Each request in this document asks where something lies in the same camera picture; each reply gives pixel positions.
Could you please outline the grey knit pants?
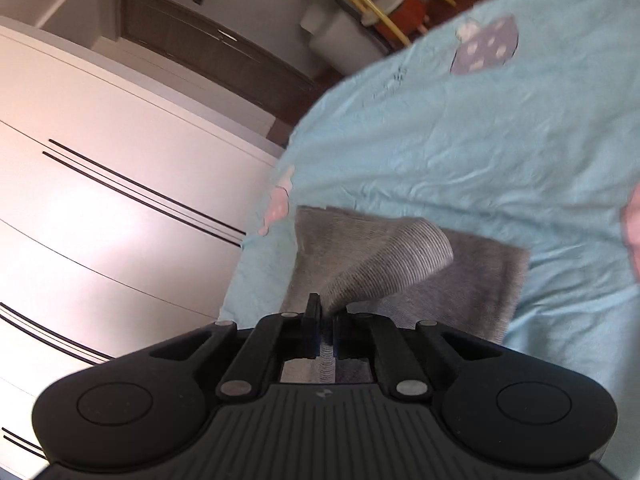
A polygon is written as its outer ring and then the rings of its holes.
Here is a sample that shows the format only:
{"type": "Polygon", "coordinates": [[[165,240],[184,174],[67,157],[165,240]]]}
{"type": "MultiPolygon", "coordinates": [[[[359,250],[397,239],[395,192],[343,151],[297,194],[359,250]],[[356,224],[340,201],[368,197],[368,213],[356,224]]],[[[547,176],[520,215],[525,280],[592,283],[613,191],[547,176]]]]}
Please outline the grey knit pants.
{"type": "Polygon", "coordinates": [[[305,311],[317,294],[326,318],[352,309],[400,328],[432,320],[498,344],[528,271],[526,249],[424,218],[300,206],[295,235],[284,312],[305,311]]]}

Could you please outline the white wardrobe with black lines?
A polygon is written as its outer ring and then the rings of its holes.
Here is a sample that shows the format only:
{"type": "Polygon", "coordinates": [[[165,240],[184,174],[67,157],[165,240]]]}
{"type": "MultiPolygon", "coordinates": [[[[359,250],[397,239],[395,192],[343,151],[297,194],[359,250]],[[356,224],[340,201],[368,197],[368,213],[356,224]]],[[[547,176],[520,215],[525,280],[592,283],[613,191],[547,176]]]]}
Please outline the white wardrobe with black lines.
{"type": "Polygon", "coordinates": [[[1,471],[32,406],[217,317],[280,148],[78,44],[1,22],[1,471]]]}

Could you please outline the dark wooden door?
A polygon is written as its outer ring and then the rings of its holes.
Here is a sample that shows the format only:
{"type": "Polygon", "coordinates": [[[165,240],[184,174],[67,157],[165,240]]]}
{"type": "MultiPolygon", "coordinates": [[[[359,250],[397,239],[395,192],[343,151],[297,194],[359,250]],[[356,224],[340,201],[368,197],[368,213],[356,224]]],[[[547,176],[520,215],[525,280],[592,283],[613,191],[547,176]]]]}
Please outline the dark wooden door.
{"type": "Polygon", "coordinates": [[[120,0],[120,32],[289,125],[324,91],[257,44],[169,0],[120,0]]]}

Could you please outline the light blue mushroom bedsheet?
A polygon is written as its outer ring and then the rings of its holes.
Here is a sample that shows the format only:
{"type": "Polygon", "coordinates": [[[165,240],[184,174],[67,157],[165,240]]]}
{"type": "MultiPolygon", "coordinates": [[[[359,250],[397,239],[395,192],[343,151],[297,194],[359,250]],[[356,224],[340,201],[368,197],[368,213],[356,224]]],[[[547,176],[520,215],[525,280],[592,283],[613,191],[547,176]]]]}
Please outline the light blue mushroom bedsheet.
{"type": "Polygon", "coordinates": [[[600,382],[639,454],[639,0],[487,0],[328,92],[274,170],[337,206],[527,248],[506,342],[600,382]]]}

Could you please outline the red box under table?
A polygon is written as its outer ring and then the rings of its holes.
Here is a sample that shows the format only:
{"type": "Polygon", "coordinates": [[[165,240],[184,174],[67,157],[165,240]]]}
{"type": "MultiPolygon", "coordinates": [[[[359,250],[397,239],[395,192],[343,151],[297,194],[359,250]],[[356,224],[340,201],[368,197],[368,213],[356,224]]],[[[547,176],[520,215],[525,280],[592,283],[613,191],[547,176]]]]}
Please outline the red box under table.
{"type": "Polygon", "coordinates": [[[423,0],[375,0],[398,32],[407,39],[426,33],[426,3],[423,0]]]}

